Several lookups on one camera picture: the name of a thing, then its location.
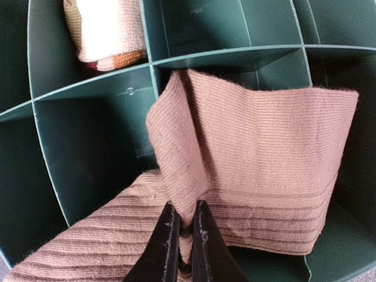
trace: green plastic tray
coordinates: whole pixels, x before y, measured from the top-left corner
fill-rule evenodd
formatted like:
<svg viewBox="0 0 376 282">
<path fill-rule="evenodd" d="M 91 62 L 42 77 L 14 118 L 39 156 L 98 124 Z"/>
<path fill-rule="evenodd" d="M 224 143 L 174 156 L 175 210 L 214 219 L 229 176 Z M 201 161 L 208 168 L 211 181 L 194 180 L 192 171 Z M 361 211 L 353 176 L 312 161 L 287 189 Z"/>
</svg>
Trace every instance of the green plastic tray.
<svg viewBox="0 0 376 282">
<path fill-rule="evenodd" d="M 157 167 L 146 114 L 172 70 L 255 90 L 356 89 L 360 99 L 311 281 L 376 267 L 374 0 L 141 0 L 148 59 L 85 69 L 62 0 L 0 6 L 0 254 L 9 266 Z M 252 281 L 307 281 L 304 258 L 231 248 Z"/>
</svg>

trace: fabric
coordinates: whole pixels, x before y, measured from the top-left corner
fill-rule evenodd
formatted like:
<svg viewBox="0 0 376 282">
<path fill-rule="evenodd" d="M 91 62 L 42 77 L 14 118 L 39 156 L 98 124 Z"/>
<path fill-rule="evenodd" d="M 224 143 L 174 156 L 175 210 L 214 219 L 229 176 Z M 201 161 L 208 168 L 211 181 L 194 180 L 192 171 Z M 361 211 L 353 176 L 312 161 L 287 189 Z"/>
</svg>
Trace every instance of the fabric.
<svg viewBox="0 0 376 282">
<path fill-rule="evenodd" d="M 185 231 L 196 200 L 205 199 L 228 246 L 310 253 L 357 98 L 318 88 L 252 91 L 193 70 L 174 72 L 147 117 L 160 170 L 142 174 L 5 281 L 122 281 L 167 200 Z M 182 234 L 187 265 L 191 247 L 192 235 Z"/>
<path fill-rule="evenodd" d="M 146 56 L 138 0 L 63 0 L 66 22 L 78 58 L 109 71 Z"/>
</svg>

